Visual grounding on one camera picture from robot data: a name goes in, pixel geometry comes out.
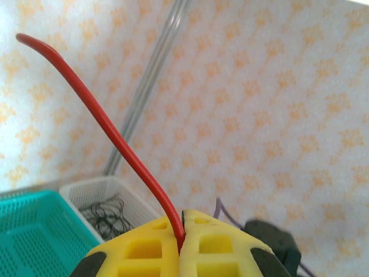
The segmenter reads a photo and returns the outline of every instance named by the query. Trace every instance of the red cable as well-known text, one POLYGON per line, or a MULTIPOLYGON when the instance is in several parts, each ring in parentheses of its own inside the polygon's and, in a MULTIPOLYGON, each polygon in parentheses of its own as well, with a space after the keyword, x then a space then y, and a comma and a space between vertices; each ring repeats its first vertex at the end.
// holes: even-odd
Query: red cable
POLYGON ((178 252, 185 240, 185 230, 178 213, 176 212, 173 203, 166 195, 163 188, 154 179, 147 168, 142 164, 139 158, 135 155, 128 143, 123 139, 121 134, 115 128, 110 121, 104 110, 100 107, 96 99, 89 92, 88 88, 82 83, 78 76, 73 72, 69 65, 63 60, 63 58, 49 45, 42 41, 35 39, 31 36, 18 33, 16 38, 19 42, 29 46, 43 57, 45 57, 65 78, 65 80, 74 89, 76 94, 81 98, 83 103, 89 109, 93 117, 97 120, 105 134, 113 142, 118 151, 126 159, 128 164, 133 168, 137 175, 142 179, 146 186, 151 190, 160 205, 164 209, 168 216, 168 219, 172 225, 174 236, 177 239, 178 252))

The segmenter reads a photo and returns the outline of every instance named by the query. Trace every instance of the patterned wallpaper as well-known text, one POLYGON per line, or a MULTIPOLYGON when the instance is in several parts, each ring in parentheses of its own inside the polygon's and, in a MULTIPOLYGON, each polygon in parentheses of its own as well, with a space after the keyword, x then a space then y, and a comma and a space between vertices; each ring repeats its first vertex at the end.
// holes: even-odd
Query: patterned wallpaper
POLYGON ((120 128, 172 2, 2 1, 0 191, 101 174, 112 151, 67 82, 16 33, 59 51, 120 128))
MULTIPOLYGON (((194 1, 134 150, 181 210, 291 230, 318 276, 368 276, 369 8, 194 1)), ((123 162, 118 175, 161 212, 123 162)))

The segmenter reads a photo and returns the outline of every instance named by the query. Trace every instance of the square hole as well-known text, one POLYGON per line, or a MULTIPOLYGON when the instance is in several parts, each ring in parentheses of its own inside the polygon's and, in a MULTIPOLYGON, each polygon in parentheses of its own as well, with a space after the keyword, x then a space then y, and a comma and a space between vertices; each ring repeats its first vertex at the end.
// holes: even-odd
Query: square hole
POLYGON ((156 226, 154 226, 152 229, 153 230, 164 230, 168 227, 168 223, 167 222, 163 222, 161 224, 158 224, 156 226))
POLYGON ((237 263, 197 264, 197 277, 241 277, 237 263))
POLYGON ((138 239, 133 241, 127 251, 127 259, 160 259, 161 241, 158 239, 138 239))
POLYGON ((232 253, 232 238, 224 234, 203 235, 200 238, 200 254, 232 253))
POLYGON ((119 269, 118 277, 160 277, 160 267, 155 268, 122 267, 119 269))

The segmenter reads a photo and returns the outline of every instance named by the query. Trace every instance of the purple wire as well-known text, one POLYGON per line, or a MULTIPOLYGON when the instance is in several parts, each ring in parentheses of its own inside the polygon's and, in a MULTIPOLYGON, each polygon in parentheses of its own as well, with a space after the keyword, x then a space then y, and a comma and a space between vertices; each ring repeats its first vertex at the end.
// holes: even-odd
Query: purple wire
POLYGON ((305 273, 307 274, 307 275, 309 275, 310 277, 316 277, 315 275, 314 275, 314 273, 312 273, 311 271, 310 271, 310 269, 308 269, 307 267, 306 267, 306 265, 304 265, 303 263, 301 263, 300 262, 300 267, 305 271, 305 273))
MULTIPOLYGON (((219 215, 220 215, 220 211, 223 211, 224 215, 228 218, 228 220, 237 228, 242 229, 243 226, 238 223, 230 214, 229 212, 225 209, 225 206, 223 205, 223 203, 221 202, 220 198, 217 197, 216 200, 216 204, 215 204, 215 211, 214 211, 214 215, 213 217, 218 219, 219 215)), ((300 267, 303 269, 303 271, 305 271, 305 273, 309 276, 309 277, 316 277, 311 271, 310 269, 308 269, 306 267, 306 265, 304 265, 303 263, 300 263, 300 267)))
POLYGON ((215 205, 215 211, 214 211, 214 215, 213 217, 218 219, 219 215, 220 215, 220 210, 223 211, 224 215, 228 218, 228 220, 237 228, 242 229, 243 226, 238 223, 230 214, 229 212, 225 209, 225 206, 223 205, 223 203, 221 202, 220 198, 217 197, 216 200, 216 205, 215 205))

